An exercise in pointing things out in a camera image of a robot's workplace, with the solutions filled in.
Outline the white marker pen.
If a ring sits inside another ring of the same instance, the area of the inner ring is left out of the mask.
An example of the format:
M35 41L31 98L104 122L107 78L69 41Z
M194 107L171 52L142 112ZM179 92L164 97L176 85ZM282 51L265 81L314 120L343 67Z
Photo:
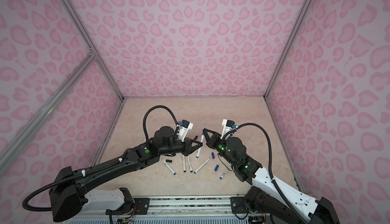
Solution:
M204 142L204 136L201 137L200 142L201 142L201 143ZM197 150L196 158L199 158L199 157L200 157L201 150L202 150L202 147L200 147L200 148Z

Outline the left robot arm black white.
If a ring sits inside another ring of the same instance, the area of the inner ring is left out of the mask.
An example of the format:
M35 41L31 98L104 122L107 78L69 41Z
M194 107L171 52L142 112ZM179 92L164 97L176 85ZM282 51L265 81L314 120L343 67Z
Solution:
M87 203L86 194L103 183L147 168L159 162L163 155L188 156L202 145L191 138L181 140L171 127L163 126L152 138L126 149L122 155L112 160L85 169L61 169L55 179L57 185L49 189L54 222L66 221L78 214Z

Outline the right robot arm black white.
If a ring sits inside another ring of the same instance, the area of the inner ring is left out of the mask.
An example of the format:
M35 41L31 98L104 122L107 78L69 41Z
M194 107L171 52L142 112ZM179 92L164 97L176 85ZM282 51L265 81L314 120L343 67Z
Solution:
M251 185L244 196L249 213L266 212L288 224L338 224L334 205L322 197L316 199L283 182L250 157L237 137L203 129L206 145L227 161L242 182Z

